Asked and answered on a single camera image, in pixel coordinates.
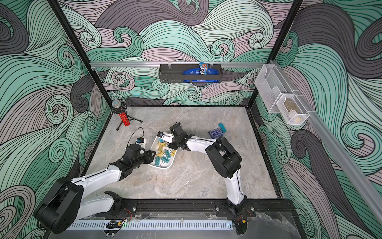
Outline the white plastic storage tray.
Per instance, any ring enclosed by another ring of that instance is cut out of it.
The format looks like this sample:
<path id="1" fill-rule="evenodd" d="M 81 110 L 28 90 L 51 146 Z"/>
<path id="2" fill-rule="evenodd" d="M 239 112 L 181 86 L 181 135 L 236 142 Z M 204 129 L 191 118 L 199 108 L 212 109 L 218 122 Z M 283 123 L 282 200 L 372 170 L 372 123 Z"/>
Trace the white plastic storage tray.
<path id="1" fill-rule="evenodd" d="M 168 142 L 156 136 L 150 150 L 156 154 L 149 166 L 160 170 L 168 170 L 172 167 L 177 151 L 170 148 Z"/>

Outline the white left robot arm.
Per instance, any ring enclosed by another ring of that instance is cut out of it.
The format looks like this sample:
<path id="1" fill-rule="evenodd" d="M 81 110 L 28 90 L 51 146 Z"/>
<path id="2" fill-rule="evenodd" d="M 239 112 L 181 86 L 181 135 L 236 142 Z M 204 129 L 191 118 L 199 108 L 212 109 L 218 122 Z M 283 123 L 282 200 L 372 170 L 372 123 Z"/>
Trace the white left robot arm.
<path id="1" fill-rule="evenodd" d="M 34 218 L 51 232 L 59 234 L 88 216 L 119 215 L 122 198 L 118 194 L 111 191 L 94 197 L 91 194 L 125 179 L 142 164 L 152 163 L 155 155 L 154 151 L 145 150 L 144 143 L 135 143 L 125 149 L 121 159 L 105 169 L 83 177 L 58 179 L 35 209 Z"/>

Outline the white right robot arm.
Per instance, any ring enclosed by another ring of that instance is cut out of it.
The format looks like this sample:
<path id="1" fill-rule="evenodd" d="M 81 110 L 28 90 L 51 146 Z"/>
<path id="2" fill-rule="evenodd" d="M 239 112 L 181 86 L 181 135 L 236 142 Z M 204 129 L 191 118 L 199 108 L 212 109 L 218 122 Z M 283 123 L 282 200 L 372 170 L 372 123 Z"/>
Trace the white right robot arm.
<path id="1" fill-rule="evenodd" d="M 245 211 L 247 196 L 244 194 L 240 179 L 242 158 L 238 151 L 223 136 L 206 139 L 194 134 L 188 135 L 180 122 L 170 127 L 170 134 L 163 134 L 161 139 L 175 149 L 201 152 L 208 156 L 215 171 L 224 178 L 227 190 L 227 209 L 234 217 Z"/>

